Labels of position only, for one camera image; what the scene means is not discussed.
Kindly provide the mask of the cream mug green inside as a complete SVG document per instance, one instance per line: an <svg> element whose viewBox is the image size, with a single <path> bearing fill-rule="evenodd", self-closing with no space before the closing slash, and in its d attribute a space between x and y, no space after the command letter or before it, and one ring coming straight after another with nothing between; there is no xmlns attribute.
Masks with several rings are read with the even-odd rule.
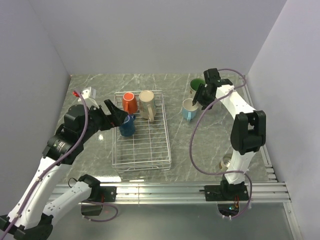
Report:
<svg viewBox="0 0 320 240"><path fill-rule="evenodd" d="M200 84L205 85L206 82L204 79L202 78L195 78L193 80L191 80L190 84L189 84L189 94L191 98L194 98Z"/></svg>

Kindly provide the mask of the dark blue mug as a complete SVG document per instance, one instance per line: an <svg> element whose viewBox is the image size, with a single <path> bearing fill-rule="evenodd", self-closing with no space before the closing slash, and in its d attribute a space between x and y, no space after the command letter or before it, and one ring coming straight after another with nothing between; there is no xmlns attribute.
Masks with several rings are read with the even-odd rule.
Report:
<svg viewBox="0 0 320 240"><path fill-rule="evenodd" d="M134 114L129 114L125 117L124 122L121 126L119 126L120 134L123 137L131 137L134 135L136 128L134 125L134 121L136 116Z"/></svg>

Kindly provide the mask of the orange mug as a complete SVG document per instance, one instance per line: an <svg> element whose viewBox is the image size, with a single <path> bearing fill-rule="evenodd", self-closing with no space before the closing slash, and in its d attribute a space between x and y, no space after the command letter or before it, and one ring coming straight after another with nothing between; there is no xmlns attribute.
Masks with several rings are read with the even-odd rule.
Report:
<svg viewBox="0 0 320 240"><path fill-rule="evenodd" d="M138 111L136 96L132 92L125 92L122 97L122 107L125 112L132 115Z"/></svg>

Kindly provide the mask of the light blue mug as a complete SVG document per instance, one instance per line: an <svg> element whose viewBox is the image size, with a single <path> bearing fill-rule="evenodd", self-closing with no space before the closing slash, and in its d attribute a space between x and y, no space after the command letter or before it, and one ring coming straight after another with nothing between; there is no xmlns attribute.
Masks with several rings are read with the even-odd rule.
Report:
<svg viewBox="0 0 320 240"><path fill-rule="evenodd" d="M197 114L199 109L198 104L193 104L192 98L187 98L182 102L182 116L185 120L190 122Z"/></svg>

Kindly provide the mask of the beige tall printed mug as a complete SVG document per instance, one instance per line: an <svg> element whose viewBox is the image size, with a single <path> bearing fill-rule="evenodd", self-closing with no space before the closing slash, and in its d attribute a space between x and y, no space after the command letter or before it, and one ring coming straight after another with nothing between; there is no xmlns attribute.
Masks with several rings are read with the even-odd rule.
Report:
<svg viewBox="0 0 320 240"><path fill-rule="evenodd" d="M139 94L139 114L142 118L149 120L151 123L155 120L156 115L155 94L150 90L143 90Z"/></svg>

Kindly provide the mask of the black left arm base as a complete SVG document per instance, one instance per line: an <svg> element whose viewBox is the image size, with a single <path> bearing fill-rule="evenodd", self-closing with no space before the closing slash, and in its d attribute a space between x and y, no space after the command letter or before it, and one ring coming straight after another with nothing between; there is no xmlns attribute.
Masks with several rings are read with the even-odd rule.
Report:
<svg viewBox="0 0 320 240"><path fill-rule="evenodd" d="M90 196L82 201L80 212L84 219L96 223L108 222L118 216L119 210L113 204L116 200L117 188L115 186L101 187L97 194ZM114 214L108 219L93 219L105 213L104 207L109 207L114 210Z"/></svg>

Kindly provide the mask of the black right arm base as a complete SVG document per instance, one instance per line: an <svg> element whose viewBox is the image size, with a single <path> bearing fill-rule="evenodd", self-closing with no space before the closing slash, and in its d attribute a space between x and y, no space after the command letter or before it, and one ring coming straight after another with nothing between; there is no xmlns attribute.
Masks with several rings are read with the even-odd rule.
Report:
<svg viewBox="0 0 320 240"><path fill-rule="evenodd" d="M223 180L220 185L205 185L199 191L204 193L206 202L219 202L218 212L229 219L240 214L240 201L250 200L250 194L244 182L229 184Z"/></svg>

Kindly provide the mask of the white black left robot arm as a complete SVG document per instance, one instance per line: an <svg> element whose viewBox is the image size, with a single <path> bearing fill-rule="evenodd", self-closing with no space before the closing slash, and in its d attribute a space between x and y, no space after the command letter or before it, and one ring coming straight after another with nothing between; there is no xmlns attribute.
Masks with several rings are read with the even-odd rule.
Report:
<svg viewBox="0 0 320 240"><path fill-rule="evenodd" d="M104 205L114 201L109 189L103 189L95 177L81 176L66 193L48 202L63 175L70 170L84 144L98 131L107 131L122 125L128 113L117 108L109 99L104 101L110 111L106 115L102 107L77 104L64 115L42 153L40 164L14 209L0 217L0 229L16 240L46 240L53 226L81 202Z"/></svg>

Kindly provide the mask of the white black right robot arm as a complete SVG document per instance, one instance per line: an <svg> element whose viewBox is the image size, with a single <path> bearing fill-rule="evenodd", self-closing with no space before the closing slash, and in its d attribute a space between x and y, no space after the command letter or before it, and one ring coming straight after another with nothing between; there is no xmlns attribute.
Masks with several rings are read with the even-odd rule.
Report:
<svg viewBox="0 0 320 240"><path fill-rule="evenodd" d="M237 92L237 87L220 77L217 68L205 70L192 103L204 111L221 102L233 118L230 143L233 148L227 170L221 172L219 185L204 187L206 201L247 201L251 191L245 185L246 172L256 152L266 143L266 114L250 106Z"/></svg>

